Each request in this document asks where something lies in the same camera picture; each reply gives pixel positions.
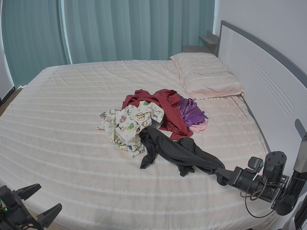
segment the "maroon garment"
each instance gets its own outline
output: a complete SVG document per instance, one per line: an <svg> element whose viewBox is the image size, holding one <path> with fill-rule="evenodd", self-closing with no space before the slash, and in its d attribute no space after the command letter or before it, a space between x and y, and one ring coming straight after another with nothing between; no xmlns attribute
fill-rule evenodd
<svg viewBox="0 0 307 230"><path fill-rule="evenodd" d="M159 128L160 130L167 130L173 132L172 140L178 140L183 137L188 137L193 132L186 126L185 121L180 113L178 103L180 102L180 95L175 90L159 90L153 95L145 90L136 90L134 95L127 95L125 101L122 103L122 109L128 105L139 106L140 101L154 102L164 111L164 123Z"/></svg>

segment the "mattress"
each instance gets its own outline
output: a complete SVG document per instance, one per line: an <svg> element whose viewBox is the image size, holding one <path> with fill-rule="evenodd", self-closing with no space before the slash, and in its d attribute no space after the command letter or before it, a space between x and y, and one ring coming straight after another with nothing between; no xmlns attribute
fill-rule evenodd
<svg viewBox="0 0 307 230"><path fill-rule="evenodd" d="M49 67L31 81L0 117L0 183L12 190L40 183L25 205L40 213L57 203L55 222L68 229L247 229L275 215L251 217L240 192L215 175L178 167L158 156L140 169L98 130L99 114L121 108L126 95L167 88L187 97L173 61L117 61ZM266 146L239 96L197 100L208 127L192 138L233 170ZM248 200L265 215L271 204Z"/></svg>

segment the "purple garment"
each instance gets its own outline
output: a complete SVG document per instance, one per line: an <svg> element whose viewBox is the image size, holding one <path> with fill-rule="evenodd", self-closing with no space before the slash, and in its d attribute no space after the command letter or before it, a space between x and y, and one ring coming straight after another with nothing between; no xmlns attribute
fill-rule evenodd
<svg viewBox="0 0 307 230"><path fill-rule="evenodd" d="M205 121L205 118L208 119L205 116L205 112L200 110L197 107L197 103L191 98L185 99L180 96L180 102L178 103L178 107L183 117L183 120L188 127L191 125L200 125Z"/></svg>

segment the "pile of clothes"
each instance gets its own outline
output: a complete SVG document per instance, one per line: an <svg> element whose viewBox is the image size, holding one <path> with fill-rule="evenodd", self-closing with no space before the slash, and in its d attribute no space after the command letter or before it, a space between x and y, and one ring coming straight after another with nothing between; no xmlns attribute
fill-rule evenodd
<svg viewBox="0 0 307 230"><path fill-rule="evenodd" d="M171 131L170 138L148 127L152 121L163 121L159 129ZM194 100L185 99L174 90L163 89L153 95L136 90L134 95L126 96L121 110L114 108L102 113L98 128L105 130L111 142L132 157L143 153L145 146L147 155L142 160L141 169L153 163L159 154L176 163L180 175L185 176L188 171L194 172L194 165L208 174L215 174L217 168L225 168L218 158L202 151L189 138L193 132L204 130L207 122L205 112ZM226 183L218 174L217 181L223 186Z"/></svg>

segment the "black garment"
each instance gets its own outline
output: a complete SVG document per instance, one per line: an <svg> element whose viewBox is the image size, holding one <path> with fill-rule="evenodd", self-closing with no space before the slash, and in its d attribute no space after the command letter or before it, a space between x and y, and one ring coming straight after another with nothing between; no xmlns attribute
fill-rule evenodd
<svg viewBox="0 0 307 230"><path fill-rule="evenodd" d="M217 157L201 150L192 138L185 137L175 142L152 127L144 128L139 135L147 150L147 155L144 156L141 163L141 169L153 163L157 153L177 164L181 176L185 176L188 171L194 172L194 165L208 174L216 174L217 168L225 169L224 164ZM220 174L216 176L220 185L227 185L228 179Z"/></svg>

